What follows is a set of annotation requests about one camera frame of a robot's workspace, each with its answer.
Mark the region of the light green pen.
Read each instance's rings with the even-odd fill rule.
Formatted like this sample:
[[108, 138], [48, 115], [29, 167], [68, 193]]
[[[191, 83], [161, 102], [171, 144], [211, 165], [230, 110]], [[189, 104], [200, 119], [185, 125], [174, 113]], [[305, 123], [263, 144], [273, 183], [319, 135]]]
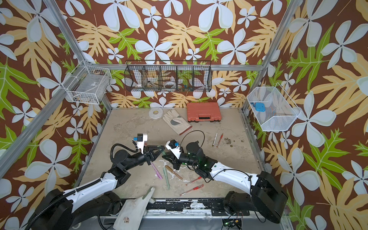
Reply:
[[170, 182], [169, 182], [169, 178], [168, 178], [167, 169], [165, 167], [163, 167], [163, 174], [164, 174], [164, 177], [165, 177], [167, 190], [170, 190]]

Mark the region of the white marker pen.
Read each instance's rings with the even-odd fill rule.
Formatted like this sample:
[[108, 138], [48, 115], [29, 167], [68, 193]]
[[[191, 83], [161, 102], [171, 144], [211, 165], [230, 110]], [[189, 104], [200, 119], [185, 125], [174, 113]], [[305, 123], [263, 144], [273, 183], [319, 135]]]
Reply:
[[218, 132], [216, 133], [216, 135], [215, 135], [215, 138], [214, 138], [214, 141], [213, 141], [213, 144], [212, 144], [212, 146], [214, 147], [215, 145], [216, 145], [216, 143], [217, 143], [217, 137], [218, 137]]

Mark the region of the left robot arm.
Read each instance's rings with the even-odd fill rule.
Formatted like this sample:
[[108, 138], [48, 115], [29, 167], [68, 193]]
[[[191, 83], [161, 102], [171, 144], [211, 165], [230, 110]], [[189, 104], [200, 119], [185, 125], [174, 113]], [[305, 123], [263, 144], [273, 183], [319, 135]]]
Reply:
[[143, 146], [143, 150], [131, 150], [119, 144], [120, 149], [110, 150], [112, 167], [85, 185], [49, 192], [36, 208], [26, 225], [27, 230], [68, 230], [92, 216], [108, 213], [120, 198], [112, 191], [122, 186], [130, 177], [129, 170], [150, 165], [165, 147]]

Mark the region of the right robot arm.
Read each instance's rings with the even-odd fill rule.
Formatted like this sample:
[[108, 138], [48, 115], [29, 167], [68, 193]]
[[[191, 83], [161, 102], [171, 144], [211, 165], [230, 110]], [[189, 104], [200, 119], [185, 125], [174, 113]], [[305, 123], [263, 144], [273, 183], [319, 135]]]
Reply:
[[280, 223], [288, 195], [270, 173], [246, 173], [228, 167], [206, 156], [198, 141], [187, 144], [186, 149], [175, 140], [168, 141], [165, 146], [168, 152], [163, 158], [174, 169], [186, 165], [207, 182], [223, 182], [242, 191], [226, 195], [223, 203], [226, 212], [255, 211], [273, 223]]

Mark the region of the brown pen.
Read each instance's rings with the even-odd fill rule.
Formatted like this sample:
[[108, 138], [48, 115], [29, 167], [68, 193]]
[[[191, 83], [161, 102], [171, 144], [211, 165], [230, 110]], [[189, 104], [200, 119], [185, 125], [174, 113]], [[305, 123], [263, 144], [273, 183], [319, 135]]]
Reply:
[[176, 177], [178, 177], [180, 180], [183, 180], [182, 176], [180, 176], [177, 172], [175, 172], [171, 167], [169, 167], [168, 165], [165, 166], [165, 168], [170, 171], [171, 173], [173, 173]]

